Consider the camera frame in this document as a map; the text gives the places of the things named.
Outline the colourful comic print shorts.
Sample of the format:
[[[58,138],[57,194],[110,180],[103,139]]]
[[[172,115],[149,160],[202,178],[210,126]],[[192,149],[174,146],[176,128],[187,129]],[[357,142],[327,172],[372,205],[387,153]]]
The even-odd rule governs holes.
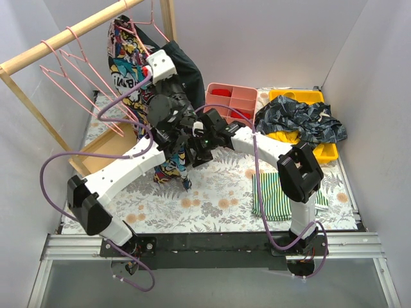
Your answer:
[[[129,17],[121,15],[111,21],[108,30],[107,55],[110,75],[119,94],[123,95],[144,79],[143,67],[147,64],[144,51],[130,31]],[[122,99],[131,111],[132,117],[151,128],[147,120],[148,102],[155,95],[149,87],[144,86]],[[174,178],[181,179],[185,190],[191,188],[191,180],[186,169],[186,152],[178,150],[170,159],[154,167],[154,182],[163,184]]]

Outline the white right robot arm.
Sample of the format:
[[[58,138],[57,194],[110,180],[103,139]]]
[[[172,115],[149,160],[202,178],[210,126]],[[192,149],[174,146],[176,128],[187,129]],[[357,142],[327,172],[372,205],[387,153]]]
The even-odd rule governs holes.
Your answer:
[[[192,134],[189,145],[197,154],[196,164],[210,161],[211,150],[221,146],[276,167],[281,189],[290,200],[291,225],[290,243],[272,246],[277,251],[293,250],[298,255],[312,250],[318,234],[315,201],[324,173],[309,145],[301,142],[289,146],[254,132],[239,121],[227,123],[213,108],[192,120],[188,131]]]

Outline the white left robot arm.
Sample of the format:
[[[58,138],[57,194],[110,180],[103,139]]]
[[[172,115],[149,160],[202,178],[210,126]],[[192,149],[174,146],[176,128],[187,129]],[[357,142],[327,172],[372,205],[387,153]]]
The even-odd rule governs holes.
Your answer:
[[[100,235],[114,244],[124,257],[137,248],[130,226],[110,214],[105,205],[128,184],[157,168],[165,177],[179,177],[183,187],[191,188],[186,166],[187,143],[198,117],[174,75],[150,86],[147,120],[150,129],[137,144],[111,164],[85,178],[73,176],[67,183],[67,204],[87,235]]]

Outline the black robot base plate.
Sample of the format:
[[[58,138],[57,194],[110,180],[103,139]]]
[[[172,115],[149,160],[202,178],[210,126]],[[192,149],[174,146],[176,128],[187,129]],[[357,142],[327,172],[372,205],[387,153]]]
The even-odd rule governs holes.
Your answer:
[[[298,275],[314,270],[314,257],[327,252],[323,234],[306,248],[277,251],[264,232],[140,234],[136,248],[125,251],[159,269],[267,268]]]

